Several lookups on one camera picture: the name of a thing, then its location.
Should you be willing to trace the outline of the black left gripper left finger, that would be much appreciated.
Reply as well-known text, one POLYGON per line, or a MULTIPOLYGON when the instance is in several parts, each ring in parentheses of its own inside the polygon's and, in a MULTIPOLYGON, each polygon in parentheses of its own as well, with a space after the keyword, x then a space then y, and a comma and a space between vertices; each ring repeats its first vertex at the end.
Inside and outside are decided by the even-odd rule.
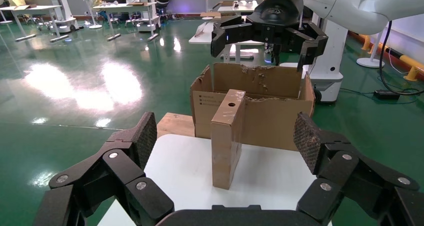
POLYGON ((100 204, 114 197, 136 225, 156 225, 173 213, 173 201, 145 173, 157 140, 155 115, 113 133, 100 150, 56 174, 34 225, 86 225, 100 204))

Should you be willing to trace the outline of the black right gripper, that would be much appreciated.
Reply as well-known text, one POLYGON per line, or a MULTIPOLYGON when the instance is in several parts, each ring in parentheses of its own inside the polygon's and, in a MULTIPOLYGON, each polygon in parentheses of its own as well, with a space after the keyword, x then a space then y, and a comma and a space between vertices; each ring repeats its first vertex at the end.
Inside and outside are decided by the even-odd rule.
POLYGON ((290 53, 299 55, 296 70, 311 65, 321 56, 328 36, 314 23, 300 25, 303 0, 263 0, 245 19, 242 16, 223 17, 213 23, 210 54, 220 55, 226 45, 257 41, 286 45, 290 53))

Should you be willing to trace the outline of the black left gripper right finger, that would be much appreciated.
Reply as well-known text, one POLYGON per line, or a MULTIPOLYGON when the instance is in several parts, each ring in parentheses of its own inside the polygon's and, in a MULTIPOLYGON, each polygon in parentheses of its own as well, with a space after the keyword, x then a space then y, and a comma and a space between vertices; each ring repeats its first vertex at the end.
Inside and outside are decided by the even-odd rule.
POLYGON ((411 177, 366 157, 343 135, 320 129, 303 112, 295 120, 293 141, 316 177, 297 211, 327 225, 349 198, 379 225, 423 225, 424 195, 411 177))

